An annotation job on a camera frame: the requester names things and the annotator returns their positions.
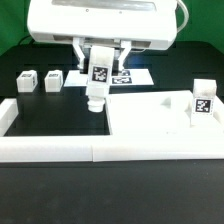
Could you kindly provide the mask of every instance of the green background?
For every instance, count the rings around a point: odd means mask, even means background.
[[[30,0],[0,0],[0,55],[28,35],[26,20]],[[190,13],[179,41],[205,41],[224,53],[224,0],[184,0]],[[178,24],[183,13],[177,13]]]

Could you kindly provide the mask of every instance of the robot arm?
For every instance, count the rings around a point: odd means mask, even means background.
[[[179,28],[177,4],[185,15]],[[132,48],[168,49],[188,17],[181,0],[31,0],[28,29],[36,41],[72,44],[81,70],[90,55],[86,94],[89,109],[100,112],[114,59],[122,71]]]

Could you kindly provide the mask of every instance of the black tabletop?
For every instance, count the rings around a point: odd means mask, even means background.
[[[149,68],[155,85],[116,87],[111,93],[192,90],[194,78],[209,78],[217,80],[223,100],[223,62],[221,52],[201,42],[132,53],[125,67]],[[17,46],[2,55],[0,100],[16,97],[20,111],[7,136],[108,134],[105,113],[88,112],[85,88],[44,91],[49,70],[61,69],[66,77],[76,68],[71,46]],[[37,89],[18,94],[16,77],[31,69],[39,74]],[[223,160],[0,164],[1,224],[223,222]]]

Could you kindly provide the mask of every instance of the white block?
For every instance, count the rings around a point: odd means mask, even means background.
[[[191,112],[191,125],[210,126],[213,120],[216,81],[195,79]]]
[[[44,79],[46,92],[60,92],[63,85],[62,71],[49,71]]]
[[[18,115],[16,99],[5,99],[0,105],[0,137],[3,137]]]
[[[38,84],[37,72],[34,70],[24,71],[16,79],[18,92],[33,92]]]

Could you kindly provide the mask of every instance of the small white cube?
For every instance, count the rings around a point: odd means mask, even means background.
[[[63,85],[62,71],[49,71],[44,79],[46,92],[60,92]]]
[[[213,119],[216,89],[215,80],[194,80],[191,125],[209,125],[210,120]]]
[[[33,92],[38,84],[37,72],[34,70],[24,71],[16,79],[18,92]]]

